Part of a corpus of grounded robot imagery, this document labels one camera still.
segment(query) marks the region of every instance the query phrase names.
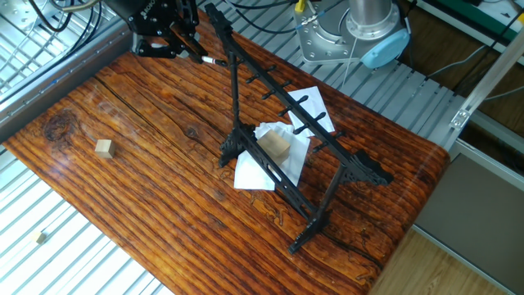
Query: metal grid floor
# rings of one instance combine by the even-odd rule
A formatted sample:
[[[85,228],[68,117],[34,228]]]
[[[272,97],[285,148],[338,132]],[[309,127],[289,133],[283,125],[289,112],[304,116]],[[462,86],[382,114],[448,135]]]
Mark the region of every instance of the metal grid floor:
[[[36,2],[51,23],[57,27],[64,14],[48,0]],[[24,80],[31,79],[38,69],[58,61],[62,53],[71,48],[88,24],[90,10],[74,13],[67,28],[54,33],[39,21],[34,9],[24,1],[4,0],[0,4],[0,105],[9,98]],[[98,6],[94,7],[94,19]],[[102,6],[101,26],[115,13]]]
[[[446,149],[454,142],[448,123],[463,98],[435,81],[394,61],[377,70],[352,64],[343,83],[346,64],[306,65],[296,33],[260,32],[221,0],[212,2],[233,21],[237,32],[270,52]],[[290,7],[243,12],[269,30],[294,27]],[[47,235],[42,245],[28,238],[37,230]],[[1,146],[0,237],[2,293],[171,294]]]

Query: white paper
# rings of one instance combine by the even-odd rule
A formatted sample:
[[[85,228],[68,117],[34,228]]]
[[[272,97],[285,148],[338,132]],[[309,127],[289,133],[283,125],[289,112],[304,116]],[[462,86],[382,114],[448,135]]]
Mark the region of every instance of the white paper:
[[[261,123],[260,126],[255,129],[255,136],[261,138],[270,129],[273,129],[278,135],[290,143],[289,157],[279,167],[292,183],[298,185],[310,140],[309,138],[294,135],[292,133],[294,130],[293,126],[286,125],[282,122]],[[237,167],[235,168],[234,188],[274,190],[275,183],[262,168],[260,168],[249,152],[244,151],[238,156]]]
[[[322,96],[320,95],[320,91],[318,90],[317,86],[305,88],[301,90],[291,91],[289,93],[293,99],[296,101],[301,99],[303,96],[307,95],[308,100],[305,102],[302,102],[300,105],[304,108],[305,111],[307,111],[313,118],[318,116],[322,112],[326,112],[326,116],[322,118],[318,123],[327,131],[327,132],[333,132],[335,131],[335,127],[333,126],[333,123],[331,122],[331,119],[329,118],[328,110],[326,109],[326,106],[324,105],[324,101],[322,99]],[[288,112],[289,118],[291,119],[291,122],[293,126],[295,126],[295,129],[299,129],[304,124],[302,124],[302,121],[299,120],[295,114],[293,114],[291,111]],[[309,137],[314,136],[313,132],[311,130],[306,129],[299,133],[300,136]]]

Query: wooden cube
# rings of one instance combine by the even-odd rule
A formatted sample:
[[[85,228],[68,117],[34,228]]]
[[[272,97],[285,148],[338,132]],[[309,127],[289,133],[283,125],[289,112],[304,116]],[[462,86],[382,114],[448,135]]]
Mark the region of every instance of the wooden cube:
[[[269,157],[271,157],[275,164],[279,166],[289,157],[291,144],[274,130],[268,131],[256,142],[264,149]]]
[[[99,157],[112,159],[115,155],[115,143],[109,139],[98,139],[97,147],[95,147],[95,153]]]
[[[41,232],[33,232],[31,234],[31,239],[33,241],[35,241],[36,243],[38,244],[42,244],[43,241],[46,239],[46,235],[44,233],[41,233]]]

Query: black frame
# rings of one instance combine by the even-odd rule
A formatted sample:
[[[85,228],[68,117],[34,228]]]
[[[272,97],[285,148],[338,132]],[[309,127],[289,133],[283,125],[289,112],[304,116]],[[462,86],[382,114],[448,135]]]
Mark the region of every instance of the black frame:
[[[329,224],[328,207],[332,199],[335,197],[335,192],[339,184],[348,182],[369,181],[374,185],[387,185],[393,181],[393,175],[385,172],[380,164],[372,160],[365,151],[358,151],[355,154],[347,152],[338,142],[337,138],[343,133],[338,133],[335,136],[330,135],[318,121],[325,117],[326,113],[318,115],[313,118],[307,111],[300,106],[308,97],[304,96],[300,100],[295,101],[285,90],[284,87],[291,84],[287,81],[280,85],[268,74],[268,71],[274,70],[275,66],[269,69],[263,69],[233,38],[233,28],[231,22],[227,20],[221,11],[218,11],[213,4],[208,4],[205,7],[207,15],[210,17],[210,22],[214,26],[217,36],[223,44],[226,56],[228,56],[228,66],[231,71],[231,87],[233,96],[233,130],[226,138],[225,142],[220,146],[222,156],[219,159],[221,167],[226,166],[229,161],[237,158],[243,151],[248,151],[266,174],[274,181],[276,187],[282,191],[286,197],[287,202],[307,219],[308,225],[305,230],[299,234],[295,242],[288,248],[288,251],[293,254],[300,249],[302,245],[312,239],[317,233],[322,231],[326,225]],[[332,178],[329,187],[324,194],[323,200],[319,207],[314,206],[299,189],[287,178],[282,170],[274,163],[267,153],[260,147],[255,138],[254,125],[246,125],[240,121],[239,103],[238,103],[238,65],[242,63],[246,65],[254,75],[246,82],[249,84],[255,79],[260,79],[269,91],[261,98],[267,99],[270,96],[276,96],[280,102],[286,107],[278,115],[284,116],[288,111],[295,114],[300,121],[304,123],[303,127],[296,129],[294,134],[299,134],[306,128],[309,128],[314,135],[322,140],[322,144],[315,147],[313,152],[318,152],[322,148],[329,148],[331,152],[337,156],[341,162],[337,172]]]

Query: wooden floor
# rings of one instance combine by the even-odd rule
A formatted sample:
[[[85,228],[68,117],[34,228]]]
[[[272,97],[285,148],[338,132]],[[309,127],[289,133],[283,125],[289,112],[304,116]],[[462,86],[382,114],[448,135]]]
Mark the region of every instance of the wooden floor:
[[[498,295],[504,292],[411,229],[370,294]]]

